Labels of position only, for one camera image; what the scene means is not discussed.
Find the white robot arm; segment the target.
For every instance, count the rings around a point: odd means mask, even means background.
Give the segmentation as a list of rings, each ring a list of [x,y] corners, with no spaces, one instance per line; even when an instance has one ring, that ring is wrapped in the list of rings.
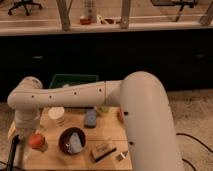
[[[100,81],[45,89],[26,77],[11,91],[7,104],[15,125],[30,128],[45,107],[119,107],[134,171],[184,171],[168,96],[153,74],[138,71],[117,81]]]

